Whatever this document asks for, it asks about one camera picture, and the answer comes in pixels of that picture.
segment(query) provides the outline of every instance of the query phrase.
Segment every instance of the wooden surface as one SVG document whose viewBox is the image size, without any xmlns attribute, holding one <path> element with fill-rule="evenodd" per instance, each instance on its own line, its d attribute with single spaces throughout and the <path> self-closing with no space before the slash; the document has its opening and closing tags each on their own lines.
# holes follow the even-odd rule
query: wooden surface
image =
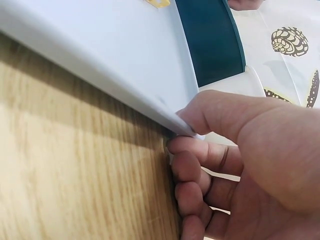
<svg viewBox="0 0 320 240">
<path fill-rule="evenodd" d="M 163 129 L 0 34 L 0 239 L 176 240 Z"/>
</svg>

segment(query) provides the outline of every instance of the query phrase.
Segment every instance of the skin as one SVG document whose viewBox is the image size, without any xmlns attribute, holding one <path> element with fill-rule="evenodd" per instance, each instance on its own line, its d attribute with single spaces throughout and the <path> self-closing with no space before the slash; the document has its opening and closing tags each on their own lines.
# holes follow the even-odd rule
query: skin
<svg viewBox="0 0 320 240">
<path fill-rule="evenodd" d="M 230 8 L 236 11 L 257 10 L 264 0 L 228 0 Z"/>
<path fill-rule="evenodd" d="M 208 90 L 178 114 L 195 132 L 237 144 L 186 136 L 168 143 L 182 240 L 320 239 L 319 110 Z"/>
</svg>

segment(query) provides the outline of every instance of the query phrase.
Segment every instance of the teal plastic part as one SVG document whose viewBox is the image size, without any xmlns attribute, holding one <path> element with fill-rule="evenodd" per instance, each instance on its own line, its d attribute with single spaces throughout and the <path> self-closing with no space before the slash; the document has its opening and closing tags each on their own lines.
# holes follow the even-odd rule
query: teal plastic part
<svg viewBox="0 0 320 240">
<path fill-rule="evenodd" d="M 198 86 L 243 73 L 244 49 L 226 0 L 175 0 Z"/>
</svg>

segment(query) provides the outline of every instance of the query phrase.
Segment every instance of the finger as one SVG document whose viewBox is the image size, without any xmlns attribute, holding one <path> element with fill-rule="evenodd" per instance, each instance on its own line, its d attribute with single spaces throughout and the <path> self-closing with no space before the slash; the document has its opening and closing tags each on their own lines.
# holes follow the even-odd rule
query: finger
<svg viewBox="0 0 320 240">
<path fill-rule="evenodd" d="M 244 168 L 237 146 L 226 146 L 192 137 L 179 136 L 172 139 L 167 148 L 172 154 L 189 151 L 201 166 L 212 172 L 240 176 Z"/>
<path fill-rule="evenodd" d="M 210 188 L 211 176 L 203 171 L 198 159 L 190 152 L 177 153 L 173 157 L 172 172 L 178 182 L 195 182 L 199 185 L 202 195 Z"/>
<path fill-rule="evenodd" d="M 200 218 L 190 215 L 183 219 L 181 240 L 203 240 L 205 227 Z"/>
<path fill-rule="evenodd" d="M 216 240 L 224 239 L 229 224 L 229 214 L 213 210 L 204 203 L 200 219 L 204 225 L 206 237 Z"/>
<path fill-rule="evenodd" d="M 215 132 L 238 144 L 246 125 L 258 116 L 286 103 L 264 97 L 249 97 L 215 90 L 202 91 L 179 111 L 198 134 Z"/>
<path fill-rule="evenodd" d="M 198 182 L 201 166 L 194 154 L 182 151 L 173 156 L 171 169 L 176 180 L 180 182 Z"/>
<path fill-rule="evenodd" d="M 192 181 L 178 183 L 175 187 L 175 198 L 182 217 L 200 216 L 204 200 L 198 184 Z"/>
<path fill-rule="evenodd" d="M 211 177 L 210 188 L 203 197 L 203 200 L 211 207 L 231 211 L 237 186 L 237 181 L 221 177 Z"/>
<path fill-rule="evenodd" d="M 262 0 L 229 0 L 228 4 L 229 7 L 236 11 L 246 11 L 246 10 L 257 10 Z"/>
<path fill-rule="evenodd" d="M 204 201 L 212 207 L 231 210 L 232 198 L 237 187 L 237 182 L 228 179 L 213 177 L 200 168 L 199 161 L 190 152 L 184 151 L 174 156 L 172 161 L 172 171 L 177 180 L 180 182 L 195 182 L 198 184 Z M 188 186 L 176 188 L 176 195 L 179 195 L 181 200 L 178 200 L 179 207 L 188 209 L 188 214 L 198 214 L 203 199 L 200 197 L 197 187 L 188 189 Z"/>
<path fill-rule="evenodd" d="M 205 236 L 211 239 L 222 240 L 225 238 L 230 215 L 213 210 L 212 218 L 205 229 Z"/>
<path fill-rule="evenodd" d="M 320 111 L 207 90 L 179 115 L 201 135 L 213 131 L 235 142 L 250 176 L 287 208 L 320 209 L 320 149 L 311 144 L 320 136 Z"/>
</svg>

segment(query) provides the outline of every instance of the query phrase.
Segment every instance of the shell print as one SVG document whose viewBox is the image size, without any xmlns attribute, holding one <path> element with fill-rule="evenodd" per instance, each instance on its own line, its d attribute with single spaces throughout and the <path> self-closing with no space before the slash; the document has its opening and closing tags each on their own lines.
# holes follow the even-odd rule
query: shell print
<svg viewBox="0 0 320 240">
<path fill-rule="evenodd" d="M 281 27 L 271 35 L 271 43 L 275 52 L 300 57 L 309 50 L 306 36 L 296 27 Z"/>
<path fill-rule="evenodd" d="M 265 89 L 265 88 L 264 88 L 264 94 L 265 94 L 266 97 L 280 99 L 280 100 L 283 100 L 285 102 L 291 103 L 289 100 L 285 99 L 284 97 L 282 97 L 282 96 L 280 96 L 278 94 L 275 94 L 273 91 L 270 91 L 270 90 Z"/>
<path fill-rule="evenodd" d="M 312 79 L 312 85 L 311 85 L 311 89 L 310 89 L 310 93 L 309 96 L 306 100 L 306 107 L 307 108 L 312 108 L 315 105 L 315 102 L 317 100 L 317 96 L 318 96 L 318 91 L 319 91 L 319 71 L 316 70 L 314 72 L 314 76 Z"/>
</svg>

